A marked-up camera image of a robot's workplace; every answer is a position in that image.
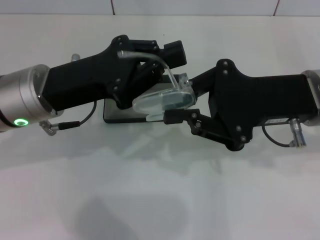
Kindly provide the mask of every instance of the green led ring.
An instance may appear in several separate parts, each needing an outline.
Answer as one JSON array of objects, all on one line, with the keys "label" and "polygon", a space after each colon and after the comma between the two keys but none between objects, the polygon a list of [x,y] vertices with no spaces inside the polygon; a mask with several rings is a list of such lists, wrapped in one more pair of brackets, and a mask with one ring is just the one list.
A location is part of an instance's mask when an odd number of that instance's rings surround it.
[{"label": "green led ring", "polygon": [[16,120],[14,120],[14,124],[19,126],[19,127],[23,127],[29,124],[29,122],[25,119],[22,118],[18,118]]}]

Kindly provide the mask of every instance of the small label sticker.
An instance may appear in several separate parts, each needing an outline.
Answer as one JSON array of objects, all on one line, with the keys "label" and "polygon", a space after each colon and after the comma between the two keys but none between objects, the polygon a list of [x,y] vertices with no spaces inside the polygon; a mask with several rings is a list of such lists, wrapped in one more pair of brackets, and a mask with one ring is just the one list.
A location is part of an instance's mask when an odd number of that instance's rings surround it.
[{"label": "small label sticker", "polygon": [[288,121],[289,118],[278,118],[278,119],[269,119],[265,124],[281,124]]}]

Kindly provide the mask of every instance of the silver cylindrical motor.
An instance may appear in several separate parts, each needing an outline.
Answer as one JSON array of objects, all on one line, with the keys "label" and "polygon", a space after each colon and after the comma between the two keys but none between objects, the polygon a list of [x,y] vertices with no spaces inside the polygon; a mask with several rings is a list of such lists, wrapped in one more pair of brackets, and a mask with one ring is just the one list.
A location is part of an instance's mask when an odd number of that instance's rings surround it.
[{"label": "silver cylindrical motor", "polygon": [[0,132],[62,114],[42,97],[49,70],[40,64],[0,76]]}]

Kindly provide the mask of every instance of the white tile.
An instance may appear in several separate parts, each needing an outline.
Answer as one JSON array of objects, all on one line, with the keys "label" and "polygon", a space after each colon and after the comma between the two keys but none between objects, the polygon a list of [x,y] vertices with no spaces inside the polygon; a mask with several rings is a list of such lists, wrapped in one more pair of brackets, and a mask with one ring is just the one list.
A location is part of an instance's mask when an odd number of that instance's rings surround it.
[{"label": "white tile", "polygon": [[280,0],[276,16],[320,16],[319,0]]},{"label": "white tile", "polygon": [[0,0],[0,14],[105,14],[110,0]]},{"label": "white tile", "polygon": [[272,16],[277,0],[113,0],[116,15]]}]

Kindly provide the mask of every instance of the white table surface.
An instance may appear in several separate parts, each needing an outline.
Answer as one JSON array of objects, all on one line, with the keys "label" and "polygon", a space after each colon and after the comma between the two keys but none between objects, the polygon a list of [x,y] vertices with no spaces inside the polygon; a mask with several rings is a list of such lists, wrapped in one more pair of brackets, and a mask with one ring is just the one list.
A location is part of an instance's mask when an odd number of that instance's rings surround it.
[{"label": "white table surface", "polygon": [[[174,72],[190,78],[221,58],[253,77],[299,74],[320,68],[319,29],[320,17],[0,15],[0,73],[88,57],[126,34],[161,47],[182,40],[188,64]],[[255,128],[230,152],[186,123],[106,124],[102,114],[99,101],[86,124],[54,137],[36,124],[0,134],[0,239],[320,238],[320,127],[303,127],[303,150]],[[292,139],[287,125],[268,131]]]}]

